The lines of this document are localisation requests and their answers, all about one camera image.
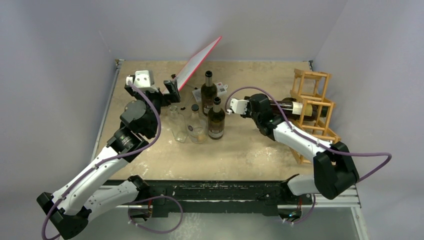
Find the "green wine bottle bottom row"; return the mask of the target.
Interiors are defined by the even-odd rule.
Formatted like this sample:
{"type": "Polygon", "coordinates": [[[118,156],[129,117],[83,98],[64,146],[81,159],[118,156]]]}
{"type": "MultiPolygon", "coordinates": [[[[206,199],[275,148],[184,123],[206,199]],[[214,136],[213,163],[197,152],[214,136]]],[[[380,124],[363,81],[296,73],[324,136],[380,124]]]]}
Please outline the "green wine bottle bottom row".
{"type": "Polygon", "coordinates": [[[221,102],[220,97],[215,97],[212,108],[207,113],[208,135],[213,140],[219,140],[224,135],[226,113],[221,102]]]}

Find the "red wine bottle gold cap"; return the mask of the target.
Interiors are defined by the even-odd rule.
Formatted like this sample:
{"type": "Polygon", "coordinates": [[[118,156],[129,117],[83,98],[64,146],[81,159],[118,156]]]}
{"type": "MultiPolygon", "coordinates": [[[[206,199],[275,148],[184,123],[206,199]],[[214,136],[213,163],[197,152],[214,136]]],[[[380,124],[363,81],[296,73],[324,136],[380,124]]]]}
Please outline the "red wine bottle gold cap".
{"type": "MultiPolygon", "coordinates": [[[[277,107],[277,104],[273,100],[269,100],[270,107],[272,109],[272,112],[275,115],[281,115],[281,112],[279,108],[277,107]]],[[[294,101],[283,101],[279,100],[277,101],[280,108],[283,110],[284,114],[288,119],[291,120],[300,120],[301,113],[303,110],[303,104],[301,102],[294,102],[294,101]]],[[[318,118],[318,105],[313,104],[306,104],[305,112],[303,120],[307,122],[313,122],[318,118]]],[[[320,112],[320,118],[325,118],[327,116],[329,107],[328,106],[322,106],[321,112],[320,112]]]]}

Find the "clear white-label wine bottle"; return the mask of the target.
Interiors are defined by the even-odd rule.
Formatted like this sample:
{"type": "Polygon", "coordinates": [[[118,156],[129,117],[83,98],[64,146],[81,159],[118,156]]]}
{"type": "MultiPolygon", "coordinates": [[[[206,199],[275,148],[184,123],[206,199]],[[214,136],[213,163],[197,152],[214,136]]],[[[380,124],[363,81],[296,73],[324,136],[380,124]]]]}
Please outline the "clear white-label wine bottle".
{"type": "Polygon", "coordinates": [[[186,129],[190,140],[195,144],[201,144],[207,140],[207,122],[199,113],[199,106],[193,104],[191,113],[186,120],[186,129]]]}

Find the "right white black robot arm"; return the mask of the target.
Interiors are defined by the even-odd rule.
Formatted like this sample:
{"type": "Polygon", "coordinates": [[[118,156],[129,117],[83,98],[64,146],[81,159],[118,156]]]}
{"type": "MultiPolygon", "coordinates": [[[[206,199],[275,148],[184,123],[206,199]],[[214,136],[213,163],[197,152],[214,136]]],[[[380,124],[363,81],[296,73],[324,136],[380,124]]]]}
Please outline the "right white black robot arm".
{"type": "Polygon", "coordinates": [[[294,126],[281,113],[273,112],[265,94],[232,100],[230,108],[243,118],[251,118],[262,135],[312,161],[312,174],[298,174],[283,182],[280,196],[284,202],[292,204],[304,194],[320,194],[333,200],[359,181],[357,168],[344,143],[322,141],[294,126]]]}

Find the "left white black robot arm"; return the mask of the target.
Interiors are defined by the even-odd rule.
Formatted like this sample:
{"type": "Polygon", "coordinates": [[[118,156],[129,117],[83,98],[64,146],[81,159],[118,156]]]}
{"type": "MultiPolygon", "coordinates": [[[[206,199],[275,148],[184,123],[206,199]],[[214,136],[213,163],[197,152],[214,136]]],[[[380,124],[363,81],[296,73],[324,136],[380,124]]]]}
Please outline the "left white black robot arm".
{"type": "Polygon", "coordinates": [[[164,85],[166,93],[151,80],[129,76],[125,89],[134,96],[134,101],[121,114],[119,129],[75,178],[55,192],[43,192],[37,197],[46,215],[44,222],[53,224],[60,238],[74,238],[96,217],[119,205],[151,204],[162,198],[160,194],[154,195],[138,175],[108,190],[100,191],[100,188],[159,139],[161,108],[181,100],[176,80],[166,80],[164,85]]]}

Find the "empty clear glass bottle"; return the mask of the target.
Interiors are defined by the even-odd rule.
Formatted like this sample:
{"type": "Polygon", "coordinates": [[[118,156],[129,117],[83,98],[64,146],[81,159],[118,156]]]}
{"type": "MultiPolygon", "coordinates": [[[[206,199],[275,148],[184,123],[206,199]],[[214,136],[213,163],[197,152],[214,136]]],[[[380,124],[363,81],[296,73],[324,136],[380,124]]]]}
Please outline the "empty clear glass bottle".
{"type": "Polygon", "coordinates": [[[175,105],[169,107],[169,121],[174,139],[177,142],[185,143],[188,137],[185,118],[175,105]]]}

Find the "wooden wine rack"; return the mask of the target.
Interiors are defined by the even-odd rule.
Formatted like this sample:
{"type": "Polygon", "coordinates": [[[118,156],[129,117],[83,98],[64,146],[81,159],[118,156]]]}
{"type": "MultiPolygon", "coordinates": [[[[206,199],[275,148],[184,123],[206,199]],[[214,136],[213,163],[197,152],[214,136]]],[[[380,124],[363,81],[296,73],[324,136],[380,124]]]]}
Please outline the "wooden wine rack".
{"type": "Polygon", "coordinates": [[[330,129],[336,103],[326,97],[330,73],[294,69],[290,97],[300,103],[300,117],[291,122],[312,136],[335,144],[341,137],[330,129]]]}

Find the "pink framed whiteboard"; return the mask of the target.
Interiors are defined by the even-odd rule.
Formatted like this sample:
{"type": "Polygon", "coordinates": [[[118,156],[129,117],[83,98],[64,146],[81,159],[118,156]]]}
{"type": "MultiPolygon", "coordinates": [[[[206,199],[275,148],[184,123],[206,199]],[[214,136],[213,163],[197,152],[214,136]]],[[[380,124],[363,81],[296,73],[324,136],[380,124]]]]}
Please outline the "pink framed whiteboard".
{"type": "Polygon", "coordinates": [[[178,91],[181,91],[184,85],[188,82],[194,72],[199,68],[202,62],[207,58],[210,52],[215,48],[215,46],[220,42],[222,36],[219,36],[213,42],[208,44],[206,47],[201,49],[195,55],[193,55],[184,67],[176,74],[173,80],[177,83],[178,91]]]}

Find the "aluminium table edge rail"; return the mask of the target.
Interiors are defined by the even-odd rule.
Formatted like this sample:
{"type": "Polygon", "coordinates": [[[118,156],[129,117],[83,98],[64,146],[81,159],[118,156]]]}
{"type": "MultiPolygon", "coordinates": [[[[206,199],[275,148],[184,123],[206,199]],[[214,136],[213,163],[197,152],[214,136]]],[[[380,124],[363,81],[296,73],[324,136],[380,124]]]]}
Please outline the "aluminium table edge rail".
{"type": "Polygon", "coordinates": [[[97,152],[98,147],[99,147],[100,138],[101,138],[101,135],[102,135],[102,132],[103,132],[103,129],[104,129],[104,124],[105,124],[107,114],[108,114],[108,111],[109,111],[109,108],[110,108],[110,104],[111,104],[111,101],[112,101],[113,92],[115,90],[115,86],[116,86],[117,81],[118,81],[118,76],[119,76],[119,73],[121,71],[121,68],[122,68],[124,61],[125,61],[125,59],[116,59],[115,60],[116,68],[115,68],[114,76],[113,76],[113,79],[112,79],[112,84],[111,84],[111,87],[109,89],[109,93],[107,95],[106,104],[105,104],[105,108],[104,108],[104,111],[103,111],[102,119],[101,119],[100,126],[99,126],[99,129],[98,129],[97,135],[96,135],[95,142],[94,142],[93,151],[92,151],[92,154],[91,154],[91,157],[90,157],[90,160],[89,160],[90,162],[92,162],[96,157],[96,152],[97,152]]]}

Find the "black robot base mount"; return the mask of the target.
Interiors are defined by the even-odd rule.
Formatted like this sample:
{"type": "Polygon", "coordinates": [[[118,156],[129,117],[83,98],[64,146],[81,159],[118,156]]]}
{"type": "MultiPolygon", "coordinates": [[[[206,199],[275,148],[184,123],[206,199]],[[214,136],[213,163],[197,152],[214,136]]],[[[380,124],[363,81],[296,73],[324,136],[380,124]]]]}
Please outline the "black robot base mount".
{"type": "Polygon", "coordinates": [[[310,194],[295,196],[285,180],[146,180],[135,197],[151,201],[152,216],[169,213],[261,214],[298,219],[299,205],[311,205],[310,194]]]}

